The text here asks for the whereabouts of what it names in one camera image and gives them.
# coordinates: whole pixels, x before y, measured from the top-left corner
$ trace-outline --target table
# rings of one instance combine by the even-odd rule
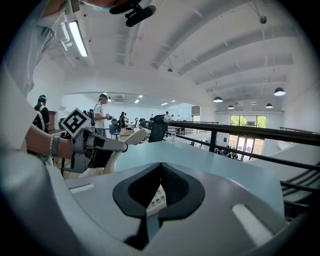
[[[135,132],[139,131],[140,129],[139,129],[139,128],[134,128],[133,130],[134,130],[133,133],[125,133],[125,132],[126,132],[126,129],[125,129],[125,128],[122,128],[122,129],[121,129],[121,132],[120,132],[120,138],[121,138],[121,139],[126,139],[126,138],[128,138],[129,136],[131,136],[132,134],[134,134]],[[150,136],[151,130],[145,129],[145,131],[146,131],[146,133],[148,134],[148,136]]]
[[[116,172],[150,163],[169,163],[228,178],[242,185],[284,216],[284,202],[276,170],[262,168],[196,148],[168,141],[129,145],[116,161]]]

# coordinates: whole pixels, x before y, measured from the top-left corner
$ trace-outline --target window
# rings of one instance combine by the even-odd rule
[[[231,115],[230,125],[267,128],[267,116],[265,115]]]

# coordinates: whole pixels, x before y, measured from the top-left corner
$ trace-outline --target black chair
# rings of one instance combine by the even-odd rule
[[[168,125],[164,123],[164,114],[156,115],[153,121],[149,143],[162,142],[168,128]]]

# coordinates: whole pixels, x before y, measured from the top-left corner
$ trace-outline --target security camera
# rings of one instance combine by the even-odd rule
[[[264,15],[260,16],[260,23],[261,24],[266,24],[267,21],[268,21],[267,16],[264,16]]]

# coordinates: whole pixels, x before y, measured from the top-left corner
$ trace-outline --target gray surface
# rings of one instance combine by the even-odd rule
[[[115,203],[113,190],[122,180],[137,174],[152,164],[144,165],[132,170],[94,177],[66,180],[69,188],[76,188],[93,184],[94,188],[74,194],[74,198],[82,209],[103,229],[111,231],[117,239],[124,241],[139,228],[140,219],[128,217],[123,214]]]
[[[272,169],[239,162],[185,143],[163,141],[129,146],[116,161],[115,170],[119,172],[150,163],[177,164],[234,180],[278,214],[285,215],[280,182]]]
[[[87,184],[95,186],[91,190],[75,194],[75,199],[103,229],[123,241],[137,233],[140,220],[122,213],[113,200],[113,189],[121,180],[149,166],[147,164],[114,174],[68,180],[66,183],[69,188]],[[165,221],[156,234],[155,223],[152,223],[153,226],[149,225],[148,231],[154,237],[144,252],[159,256],[233,256],[255,248],[232,212],[232,207],[237,204],[246,205],[273,234],[285,227],[285,221],[279,214],[236,182],[175,164],[171,166],[198,179],[205,189],[205,198],[202,205],[188,218]]]
[[[232,212],[237,204],[244,204],[274,234],[286,226],[280,215],[237,183],[170,165],[198,179],[205,189],[205,198],[188,218],[164,222],[145,252],[166,256],[234,256],[253,249],[254,243]]]

